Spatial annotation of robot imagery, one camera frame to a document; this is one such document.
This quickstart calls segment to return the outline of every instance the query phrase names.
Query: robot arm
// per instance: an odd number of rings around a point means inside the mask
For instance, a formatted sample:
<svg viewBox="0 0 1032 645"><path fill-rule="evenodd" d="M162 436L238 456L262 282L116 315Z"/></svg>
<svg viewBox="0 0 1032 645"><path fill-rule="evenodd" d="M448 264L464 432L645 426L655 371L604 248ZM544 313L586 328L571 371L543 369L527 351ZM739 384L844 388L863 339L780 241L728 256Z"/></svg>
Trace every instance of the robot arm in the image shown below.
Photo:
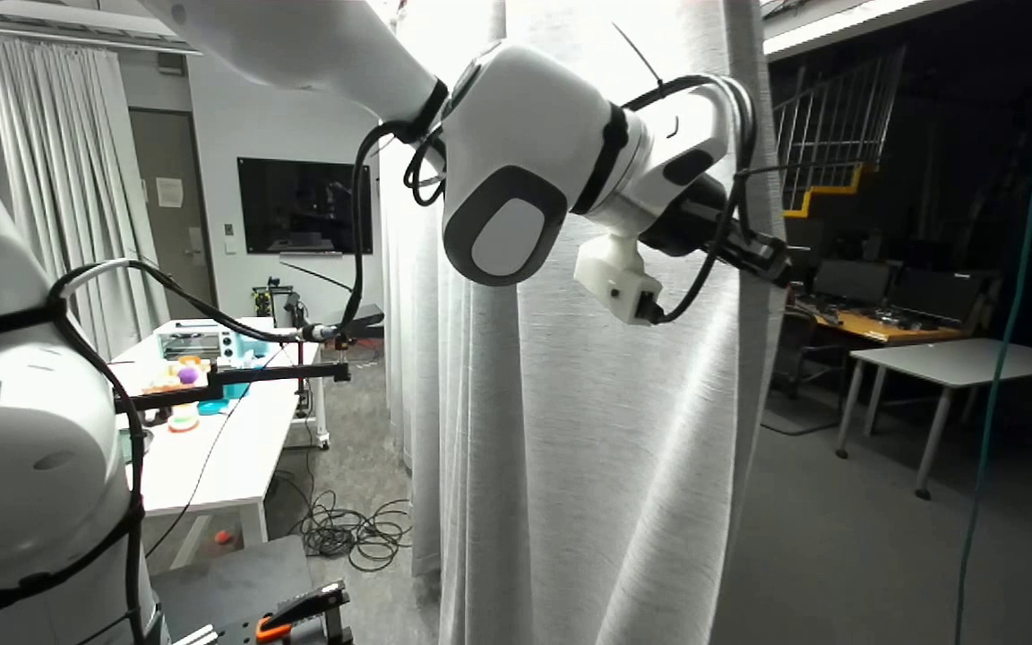
<svg viewBox="0 0 1032 645"><path fill-rule="evenodd" d="M780 278L784 243L733 231L748 101L739 81L699 77L637 104L515 44L483 49L445 86L390 37L365 0L143 0L162 20L235 69L300 90L336 90L445 168L445 253L487 286L543 268L562 218L608 237L582 248L577 278L626 323L659 323L659 282L637 241L665 253L718 249Z"/></svg>

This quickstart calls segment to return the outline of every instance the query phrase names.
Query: white fabric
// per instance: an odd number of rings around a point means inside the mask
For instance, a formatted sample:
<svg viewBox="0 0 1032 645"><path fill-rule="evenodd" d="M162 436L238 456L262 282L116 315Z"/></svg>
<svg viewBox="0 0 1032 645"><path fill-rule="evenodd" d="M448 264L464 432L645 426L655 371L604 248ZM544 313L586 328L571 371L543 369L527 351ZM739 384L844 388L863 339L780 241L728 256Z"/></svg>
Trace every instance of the white fabric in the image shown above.
<svg viewBox="0 0 1032 645"><path fill-rule="evenodd" d="M0 38L0 135L15 223L51 276L157 261L120 52ZM102 276L76 315L116 354L164 319L164 295L135 273Z"/></svg>
<svg viewBox="0 0 1032 645"><path fill-rule="evenodd" d="M401 33L445 81L509 37L623 101L651 77L608 16L665 76L739 69L762 92L757 2L429 0ZM490 291L448 268L439 209L390 184L380 203L390 420L414 461L414 566L440 585L440 642L709 642L773 338L766 286L721 264L681 323L623 327L571 278L594 224L571 218L536 278ZM761 230L773 230L771 203L761 184ZM699 268L645 256L668 304Z"/></svg>

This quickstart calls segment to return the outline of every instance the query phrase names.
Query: table leg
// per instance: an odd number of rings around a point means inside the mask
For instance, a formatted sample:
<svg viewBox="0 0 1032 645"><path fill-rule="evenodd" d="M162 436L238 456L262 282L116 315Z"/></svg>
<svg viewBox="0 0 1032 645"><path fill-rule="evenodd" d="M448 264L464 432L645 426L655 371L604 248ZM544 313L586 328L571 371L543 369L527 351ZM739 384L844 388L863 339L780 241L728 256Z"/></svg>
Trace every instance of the table leg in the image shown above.
<svg viewBox="0 0 1032 645"><path fill-rule="evenodd" d="M329 449L329 415L328 415L328 381L313 381L313 431L315 431L315 449Z"/></svg>
<svg viewBox="0 0 1032 645"><path fill-rule="evenodd" d="M871 388L871 407L868 407L868 436L875 436L887 375L890 375L890 369L878 365L878 369L875 369L875 388Z"/></svg>
<svg viewBox="0 0 1032 645"><path fill-rule="evenodd" d="M848 391L844 401L839 449L834 449L839 458L847 458L847 436L848 436L852 405L862 401L862 388L863 388L863 360L852 360Z"/></svg>
<svg viewBox="0 0 1032 645"><path fill-rule="evenodd" d="M242 513L242 544L264 544L269 542L269 522L264 522L264 500L254 510Z"/></svg>
<svg viewBox="0 0 1032 645"><path fill-rule="evenodd" d="M199 551L207 542L207 522L213 522L213 517L194 517L183 544L172 551L169 571L183 571L183 566L199 561Z"/></svg>
<svg viewBox="0 0 1032 645"><path fill-rule="evenodd" d="M937 456L939 456L939 439L942 439L942 432L948 432L951 401L955 401L955 391L942 388L939 407L937 407L937 421L931 421L931 436L924 436L921 461L918 461L918 477L915 477L915 495L918 495L918 497L931 497L930 488L924 488L924 479L931 477L931 465L937 465Z"/></svg>
<svg viewBox="0 0 1032 645"><path fill-rule="evenodd" d="M981 388L970 388L970 391L967 391L967 405L960 407L960 421L964 421L964 426L970 421L977 399L981 399Z"/></svg>

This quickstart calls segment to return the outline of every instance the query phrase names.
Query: white table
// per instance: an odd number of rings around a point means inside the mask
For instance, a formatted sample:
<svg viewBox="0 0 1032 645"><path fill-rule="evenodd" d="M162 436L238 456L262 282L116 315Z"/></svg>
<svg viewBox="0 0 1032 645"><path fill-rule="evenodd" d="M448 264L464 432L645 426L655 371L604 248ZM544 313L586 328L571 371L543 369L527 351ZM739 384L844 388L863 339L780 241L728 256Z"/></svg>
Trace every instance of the white table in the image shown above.
<svg viewBox="0 0 1032 645"><path fill-rule="evenodd" d="M162 369L153 338L123 351L116 360L120 381L135 395ZM297 348L288 345L269 365L297 365ZM310 381L313 401L323 401L323 381ZM147 517L177 517L189 500L194 522L183 542L177 566L194 557L201 532L207 528L207 513L235 513L242 518L242 542L262 544L269 542L264 528L264 491L279 451L288 449L288 432L297 415L297 381L262 381L235 401L224 415L201 415L201 426L186 432L172 432L169 426L153 426L153 439L147 445L143 461L143 510ZM328 436L323 420L328 407L313 407L313 421L321 421L321 439Z"/></svg>
<svg viewBox="0 0 1032 645"><path fill-rule="evenodd" d="M989 338L852 351L848 359L856 365L852 365L847 405L844 405L839 456L847 458L847 436L848 436L852 407L856 407L856 399L863 388L863 365L878 369L871 405L868 405L868 426L863 426L868 436L875 432L875 420L878 420L878 405L882 405L882 391L887 391L890 371L930 381L930 384L942 388L939 405L937 405L937 420L931 420L931 432L924 439L921 465L915 477L915 491L921 497L930 497L924 483L930 483L930 474L937 465L939 439L948 432L955 391L989 388L994 371L995 371L995 354L1001 354L1001 339L989 339ZM1022 345L1006 348L1003 381L1032 381L1032 348L1022 348Z"/></svg>

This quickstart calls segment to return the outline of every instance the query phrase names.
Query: tangled cable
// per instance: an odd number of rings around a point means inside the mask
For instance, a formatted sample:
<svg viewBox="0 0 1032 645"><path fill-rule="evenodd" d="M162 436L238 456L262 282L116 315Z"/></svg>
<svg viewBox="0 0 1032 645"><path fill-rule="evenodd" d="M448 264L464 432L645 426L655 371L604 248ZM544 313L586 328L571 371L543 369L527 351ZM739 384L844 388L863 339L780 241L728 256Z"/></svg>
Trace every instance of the tangled cable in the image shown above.
<svg viewBox="0 0 1032 645"><path fill-rule="evenodd" d="M342 506L336 491L310 497L304 488L297 488L293 479L292 488L310 506L297 522L304 556L349 557L358 573L380 573L398 557L401 547L410 547L410 497L390 497L374 513L358 513Z"/></svg>

